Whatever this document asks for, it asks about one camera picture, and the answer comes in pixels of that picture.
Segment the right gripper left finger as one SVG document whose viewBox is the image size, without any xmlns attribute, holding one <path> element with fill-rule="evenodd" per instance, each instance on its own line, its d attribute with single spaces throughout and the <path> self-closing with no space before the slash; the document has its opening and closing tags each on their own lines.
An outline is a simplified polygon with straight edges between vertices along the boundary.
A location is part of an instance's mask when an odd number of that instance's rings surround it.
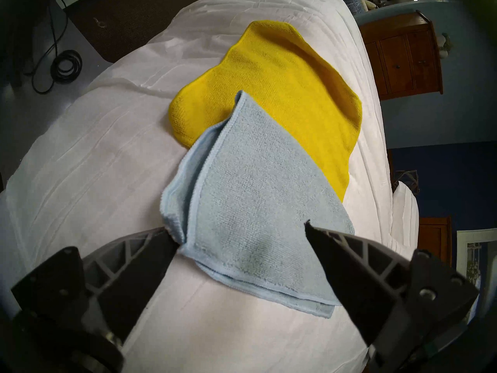
<svg viewBox="0 0 497 373">
<path fill-rule="evenodd" d="M 58 251 L 19 280 L 11 372 L 121 372 L 122 347 L 178 249 L 163 227 L 114 240 L 82 258 Z"/>
</svg>

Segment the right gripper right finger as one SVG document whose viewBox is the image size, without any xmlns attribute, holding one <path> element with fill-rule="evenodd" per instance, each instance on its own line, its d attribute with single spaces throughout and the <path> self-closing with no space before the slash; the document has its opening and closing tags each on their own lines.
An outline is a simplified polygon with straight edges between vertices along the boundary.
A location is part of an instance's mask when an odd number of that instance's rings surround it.
<svg viewBox="0 0 497 373">
<path fill-rule="evenodd" d="M 466 330 L 478 290 L 427 250 L 410 260 L 375 241 L 314 227 L 305 235 L 326 279 L 373 347 L 370 372 L 421 372 Z"/>
</svg>

